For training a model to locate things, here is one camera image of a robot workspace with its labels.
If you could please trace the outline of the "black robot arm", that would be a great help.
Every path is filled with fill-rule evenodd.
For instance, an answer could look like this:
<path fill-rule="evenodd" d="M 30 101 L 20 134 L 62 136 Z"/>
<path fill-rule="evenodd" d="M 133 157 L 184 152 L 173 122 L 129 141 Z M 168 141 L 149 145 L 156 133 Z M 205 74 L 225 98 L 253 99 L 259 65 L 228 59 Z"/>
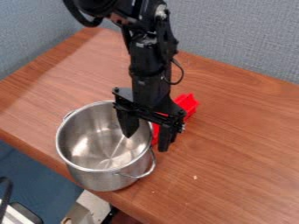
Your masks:
<path fill-rule="evenodd" d="M 121 30 L 129 54 L 132 87 L 116 87 L 116 116 L 123 133 L 131 137 L 141 119 L 160 126 L 157 150 L 168 151 L 183 132 L 187 112 L 171 98 L 172 66 L 177 64 L 179 41 L 171 28 L 164 0 L 61 0 L 69 14 L 86 27 L 106 19 Z"/>

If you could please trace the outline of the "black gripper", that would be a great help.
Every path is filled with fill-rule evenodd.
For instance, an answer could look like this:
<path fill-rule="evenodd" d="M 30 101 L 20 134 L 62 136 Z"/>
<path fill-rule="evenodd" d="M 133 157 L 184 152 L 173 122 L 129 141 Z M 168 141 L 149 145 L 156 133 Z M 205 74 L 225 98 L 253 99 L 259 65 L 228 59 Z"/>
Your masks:
<path fill-rule="evenodd" d="M 115 87 L 115 109 L 123 134 L 129 138 L 144 119 L 160 126 L 157 150 L 167 152 L 177 133 L 183 132 L 187 115 L 184 109 L 171 97 L 169 79 L 172 73 L 163 70 L 157 73 L 137 73 L 129 70 L 131 87 Z"/>

